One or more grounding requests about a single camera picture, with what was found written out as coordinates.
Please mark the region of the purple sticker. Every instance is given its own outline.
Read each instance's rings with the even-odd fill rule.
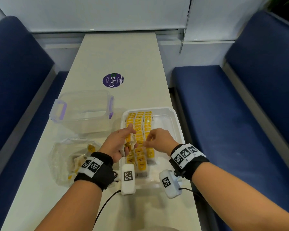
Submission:
[[[124,77],[119,73],[110,73],[103,78],[106,87],[118,87],[123,84]]]

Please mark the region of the hand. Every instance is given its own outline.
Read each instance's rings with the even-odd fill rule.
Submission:
[[[162,128],[151,130],[147,140],[143,143],[144,147],[153,147],[169,156],[177,145],[179,144],[173,139],[169,131]]]
[[[99,152],[105,153],[107,155],[110,155],[113,159],[113,163],[118,162],[122,155],[119,152],[119,150],[122,149],[122,146],[125,143],[125,138],[130,134],[133,133],[135,134],[136,131],[133,130],[133,125],[129,124],[129,126],[125,129],[121,129],[115,132],[112,132],[107,139],[105,140],[105,142],[103,143],[103,145],[101,146]],[[124,148],[125,151],[125,155],[129,154],[128,151],[128,147]]]

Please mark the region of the clear plastic bag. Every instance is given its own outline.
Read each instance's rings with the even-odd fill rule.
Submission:
[[[92,152],[101,145],[94,140],[65,139],[55,143],[48,155],[50,173],[59,186],[69,187],[74,183],[78,169]]]

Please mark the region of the wrist strap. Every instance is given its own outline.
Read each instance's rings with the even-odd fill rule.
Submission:
[[[95,183],[103,191],[115,180],[112,158],[101,152],[94,152],[80,167],[74,181],[85,180]]]
[[[210,162],[201,151],[190,143],[175,147],[170,157],[169,162],[175,169],[174,173],[188,180],[192,179],[194,172],[201,163]]]

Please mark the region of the blue bench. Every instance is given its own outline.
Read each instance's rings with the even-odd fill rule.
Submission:
[[[256,13],[226,60],[289,144],[289,26]],[[176,67],[173,81],[193,144],[289,212],[289,169],[221,67]]]
[[[16,17],[0,21],[0,150],[51,72],[54,62]],[[0,229],[68,72],[59,72],[0,173]]]

